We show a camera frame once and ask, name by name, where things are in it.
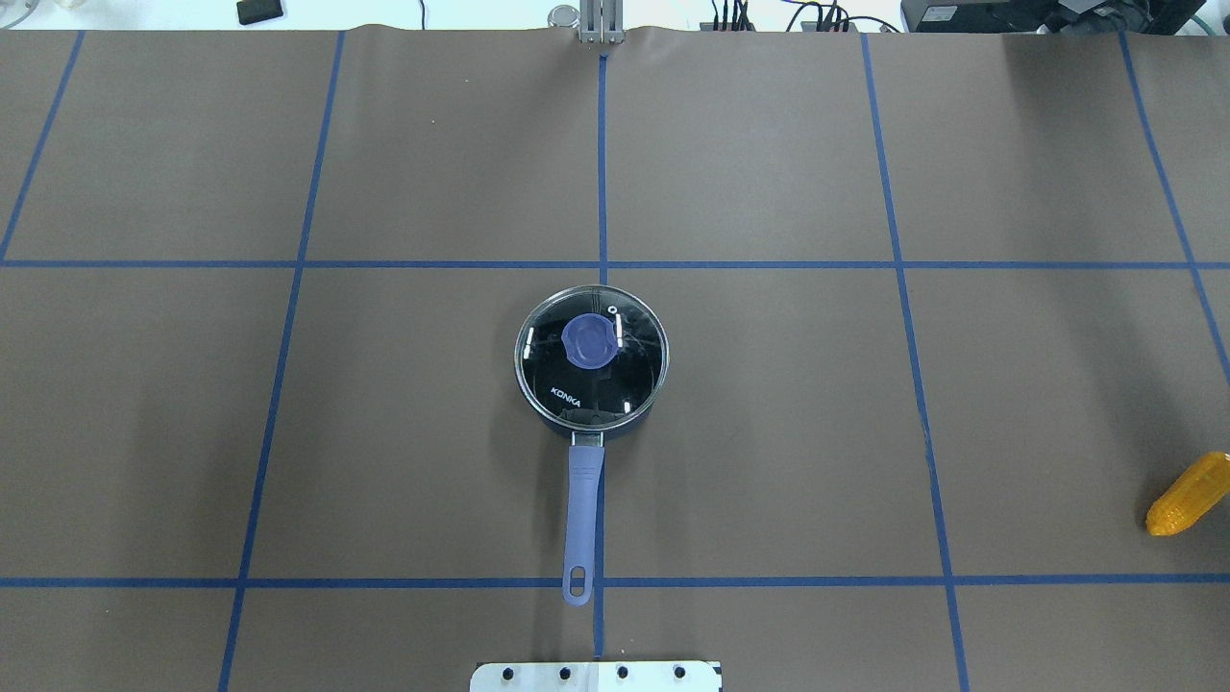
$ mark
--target purple handle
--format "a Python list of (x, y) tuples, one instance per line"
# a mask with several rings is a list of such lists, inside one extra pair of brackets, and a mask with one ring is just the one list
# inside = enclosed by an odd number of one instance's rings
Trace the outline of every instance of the purple handle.
[[(563, 600), (584, 606), (594, 590), (594, 531), (598, 519), (598, 479), (603, 473), (601, 447), (568, 449), (568, 526), (563, 536)], [(583, 586), (572, 586), (573, 576)]]

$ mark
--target blue tape line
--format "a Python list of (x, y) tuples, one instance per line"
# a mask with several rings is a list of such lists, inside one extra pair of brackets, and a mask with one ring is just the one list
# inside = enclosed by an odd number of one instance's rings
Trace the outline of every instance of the blue tape line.
[[(1191, 262), (1049, 262), (978, 259), (905, 259), (908, 269), (1091, 269), (1189, 270)], [(443, 268), (443, 269), (593, 269), (593, 259), (0, 259), (11, 268)], [(1230, 262), (1196, 262), (1200, 269), (1230, 269)], [(892, 269), (892, 259), (622, 259), (614, 269)]]
[(1230, 574), (999, 574), (954, 576), (957, 586), (1050, 586), (1111, 584), (1230, 584)]
[(948, 532), (943, 519), (943, 501), (940, 498), (940, 474), (935, 466), (935, 445), (931, 440), (931, 420), (926, 409), (926, 392), (922, 388), (922, 370), (919, 365), (918, 339), (914, 334), (914, 315), (910, 310), (909, 286), (905, 283), (905, 264), (902, 257), (902, 238), (897, 229), (897, 205), (893, 203), (893, 186), (888, 175), (888, 155), (884, 151), (884, 134), (879, 119), (879, 102), (876, 96), (876, 76), (871, 63), (867, 34), (859, 34), (862, 43), (862, 64), (867, 75), (867, 98), (871, 104), (871, 127), (876, 135), (876, 156), (879, 160), (879, 183), (884, 194), (888, 216), (888, 235), (893, 243), (893, 262), (897, 264), (897, 291), (902, 301), (902, 318), (905, 326), (905, 344), (910, 356), (910, 374), (914, 377), (914, 399), (922, 425), (922, 442), (926, 449), (927, 473), (931, 477), (931, 513), (935, 517), (935, 535), (940, 545), (940, 565), (947, 581), (945, 595), (948, 601), (948, 623), (952, 631), (952, 650), (957, 665), (957, 682), (962, 692), (969, 692), (969, 674), (966, 666), (966, 645), (961, 631), (961, 612), (957, 607), (957, 589), (952, 585), (952, 560), (948, 553)]
[(248, 579), (247, 589), (560, 589), (557, 578), (512, 576), (476, 579)]
[[(598, 283), (608, 283), (606, 250), (606, 60), (598, 57)], [(594, 522), (594, 660), (603, 658), (606, 631), (606, 466), (598, 476), (598, 516)]]
[(221, 671), (218, 674), (218, 692), (226, 692), (230, 686), (230, 671), (235, 663), (235, 643), (239, 642), (239, 622), (244, 615), (244, 588), (235, 590), (235, 600), (231, 601), (231, 619), (226, 626), (226, 648), (223, 650)]
[(0, 589), (235, 589), (237, 579), (130, 576), (0, 576)]
[(12, 268), (294, 268), (294, 259), (4, 259), (2, 267)]
[[(256, 467), (256, 483), (252, 487), (252, 505), (247, 515), (247, 531), (244, 535), (244, 554), (240, 558), (239, 578), (246, 580), (252, 567), (252, 548), (256, 543), (257, 520), (261, 516), (261, 499), (264, 494), (264, 478), (269, 468), (269, 451), (273, 447), (273, 430), (278, 422), (278, 406), (282, 401), (282, 383), (287, 374), (287, 358), (290, 354), (290, 334), (295, 324), (295, 311), (299, 307), (299, 286), (303, 283), (304, 261), (308, 258), (308, 241), (311, 235), (311, 221), (316, 206), (316, 192), (320, 187), (320, 171), (325, 165), (325, 146), (328, 143), (328, 125), (333, 113), (333, 97), (337, 93), (337, 75), (342, 68), (342, 47), (346, 44), (346, 32), (337, 32), (337, 44), (333, 48), (333, 66), (328, 76), (328, 92), (325, 96), (325, 114), (320, 123), (320, 136), (316, 141), (316, 159), (312, 163), (311, 183), (308, 189), (308, 203), (304, 208), (304, 224), (299, 234), (299, 253), (295, 275), (290, 281), (290, 297), (287, 300), (287, 316), (282, 324), (282, 343), (278, 348), (278, 365), (273, 374), (273, 387), (269, 393), (269, 412), (264, 423), (264, 438), (261, 441), (261, 458)], [(235, 644), (239, 638), (239, 626), (244, 615), (244, 588), (235, 590), (235, 606), (231, 610), (231, 622), (226, 632), (226, 649), (223, 653), (221, 672), (218, 676), (218, 691), (226, 692), (230, 683), (231, 663), (235, 659)]]
[(617, 269), (891, 269), (895, 265), (891, 261), (876, 259), (632, 259), (614, 261), (608, 264)]
[(818, 589), (943, 586), (942, 576), (610, 576), (609, 589)]
[(1196, 294), (1200, 299), (1200, 309), (1204, 310), (1204, 321), (1209, 324), (1209, 333), (1213, 336), (1213, 345), (1218, 352), (1218, 360), (1221, 361), (1221, 376), (1225, 377), (1226, 385), (1230, 385), (1230, 358), (1226, 356), (1225, 343), (1221, 340), (1221, 329), (1218, 328), (1218, 320), (1213, 315), (1213, 305), (1209, 302), (1209, 295), (1204, 290), (1204, 280), (1200, 278), (1200, 269), (1196, 263), (1196, 253), (1192, 251), (1192, 242), (1188, 240), (1187, 229), (1183, 226), (1183, 216), (1178, 213), (1178, 203), (1175, 202), (1175, 192), (1170, 186), (1166, 166), (1161, 162), (1161, 154), (1157, 151), (1157, 143), (1154, 140), (1153, 127), (1149, 124), (1149, 113), (1145, 112), (1145, 101), (1140, 96), (1140, 84), (1137, 81), (1137, 70), (1132, 64), (1128, 36), (1122, 31), (1119, 32), (1119, 50), (1123, 53), (1123, 65), (1128, 70), (1128, 82), (1132, 85), (1132, 97), (1137, 102), (1137, 114), (1140, 116), (1140, 127), (1145, 133), (1145, 144), (1149, 145), (1149, 155), (1153, 156), (1154, 168), (1157, 170), (1157, 178), (1161, 181), (1161, 189), (1166, 194), (1170, 218), (1175, 221), (1175, 232), (1178, 234), (1178, 242), (1183, 246), (1183, 254), (1187, 257), (1188, 268), (1192, 270), (1192, 283), (1196, 284)]
[[(990, 574), (926, 576), (608, 576), (604, 589), (857, 589), (910, 586), (1230, 584), (1230, 573)], [(0, 589), (483, 590), (560, 589), (557, 578), (87, 578), (0, 576)]]
[(1187, 262), (1044, 262), (1044, 261), (934, 261), (907, 259), (908, 269), (1187, 269)]
[(77, 55), (81, 54), (81, 43), (85, 41), (85, 32), (79, 31), (76, 41), (73, 42), (73, 50), (69, 52), (69, 61), (64, 64), (64, 73), (60, 75), (60, 85), (55, 88), (55, 97), (52, 98), (52, 107), (43, 120), (43, 130), (38, 133), (38, 141), (34, 144), (34, 152), (30, 156), (30, 165), (26, 167), (26, 177), (21, 181), (21, 189), (17, 192), (17, 200), (12, 204), (12, 213), (9, 214), (9, 225), (5, 226), (4, 238), (0, 238), (0, 259), (9, 253), (9, 243), (12, 234), (17, 230), (17, 219), (21, 218), (21, 209), (26, 205), (26, 194), (34, 182), (34, 171), (38, 170), (38, 160), (43, 157), (43, 147), (47, 138), (52, 134), (52, 124), (55, 123), (55, 114), (60, 111), (60, 102), (64, 101), (64, 92), (69, 87), (69, 77), (73, 76), (73, 68), (76, 66)]
[(594, 261), (502, 259), (308, 259), (306, 268), (435, 268), (435, 269), (592, 269)]
[(606, 53), (598, 57), (598, 283), (606, 283)]

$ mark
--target black cable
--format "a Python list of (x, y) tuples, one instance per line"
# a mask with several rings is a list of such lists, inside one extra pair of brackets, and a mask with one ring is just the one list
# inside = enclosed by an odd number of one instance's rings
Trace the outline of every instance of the black cable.
[(829, 14), (824, 15), (824, 21), (815, 22), (815, 31), (829, 31), (829, 27), (835, 26), (833, 18), (838, 16), (838, 4), (834, 2), (829, 7)]
[(867, 15), (857, 15), (857, 16), (854, 16), (854, 17), (847, 16), (844, 20), (846, 29), (850, 28), (850, 22), (852, 22), (854, 20), (870, 20), (870, 21), (873, 21), (873, 22), (879, 22), (881, 26), (887, 26), (888, 31), (892, 32), (892, 33), (900, 33), (902, 32), (899, 28), (897, 28), (895, 26), (886, 22), (884, 20), (882, 20), (879, 17), (868, 17)]
[(815, 7), (817, 9), (817, 11), (815, 11), (815, 14), (817, 14), (815, 20), (817, 21), (819, 21), (819, 15), (822, 12), (824, 12), (824, 5), (820, 5), (819, 2), (796, 2), (796, 5), (798, 5), (798, 9), (795, 10), (795, 16), (790, 17), (790, 23), (786, 25), (786, 31), (787, 32), (790, 29), (795, 28), (795, 21), (798, 18), (798, 15), (803, 14), (803, 10), (806, 10), (808, 7)]
[[(790, 17), (790, 23), (786, 25), (786, 31), (795, 28), (795, 21), (798, 20), (798, 15), (803, 14), (803, 10), (806, 10), (807, 7), (815, 7), (815, 31), (820, 31), (822, 22), (827, 22), (831, 27), (840, 25), (841, 22), (845, 21), (845, 17), (850, 16), (850, 12), (846, 12), (845, 9), (838, 5), (836, 2), (827, 5), (815, 1), (808, 1), (808, 2), (795, 2), (793, 0), (786, 0), (786, 1), (790, 2), (791, 5), (798, 5), (798, 9), (795, 10), (795, 16)], [(828, 20), (824, 18), (825, 7), (829, 9)]]

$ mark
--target corn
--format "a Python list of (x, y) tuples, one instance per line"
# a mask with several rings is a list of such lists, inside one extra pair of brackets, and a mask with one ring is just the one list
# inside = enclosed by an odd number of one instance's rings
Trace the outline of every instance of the corn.
[(1173, 536), (1196, 524), (1230, 492), (1230, 455), (1209, 452), (1178, 477), (1149, 508), (1145, 529), (1154, 536)]

